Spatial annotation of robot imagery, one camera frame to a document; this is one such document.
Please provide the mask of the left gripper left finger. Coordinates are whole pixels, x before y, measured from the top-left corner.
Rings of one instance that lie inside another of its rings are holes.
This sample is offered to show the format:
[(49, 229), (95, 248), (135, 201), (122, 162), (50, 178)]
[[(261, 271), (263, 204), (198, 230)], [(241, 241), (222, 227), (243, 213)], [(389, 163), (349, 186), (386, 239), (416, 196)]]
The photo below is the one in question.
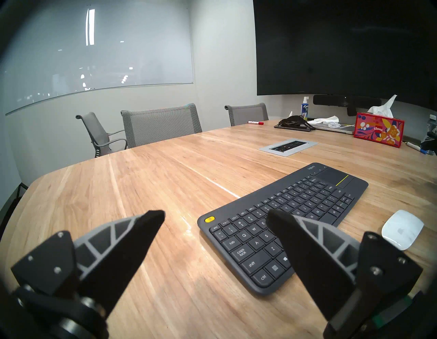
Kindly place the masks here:
[(143, 263), (160, 227), (163, 210), (150, 210), (100, 225), (73, 240), (58, 231), (12, 267), (20, 286), (62, 299), (75, 294), (95, 301), (108, 317)]

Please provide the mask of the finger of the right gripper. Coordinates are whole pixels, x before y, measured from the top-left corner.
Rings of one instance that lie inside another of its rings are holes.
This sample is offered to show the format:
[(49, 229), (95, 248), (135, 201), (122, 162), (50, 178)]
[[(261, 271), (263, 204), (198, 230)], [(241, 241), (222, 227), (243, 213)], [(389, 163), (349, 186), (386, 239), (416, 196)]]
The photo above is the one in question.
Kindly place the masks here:
[(436, 155), (436, 134), (427, 132), (426, 136), (420, 144), (420, 151), (427, 155)]

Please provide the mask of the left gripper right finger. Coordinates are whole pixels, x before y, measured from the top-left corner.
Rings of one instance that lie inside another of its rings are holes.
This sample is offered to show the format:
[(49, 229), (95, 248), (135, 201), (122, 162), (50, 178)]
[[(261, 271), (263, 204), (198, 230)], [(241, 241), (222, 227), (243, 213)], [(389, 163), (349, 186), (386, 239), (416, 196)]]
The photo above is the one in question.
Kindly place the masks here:
[(423, 269), (377, 233), (361, 241), (282, 210), (267, 226), (327, 321), (323, 338), (414, 338), (423, 294), (409, 297)]

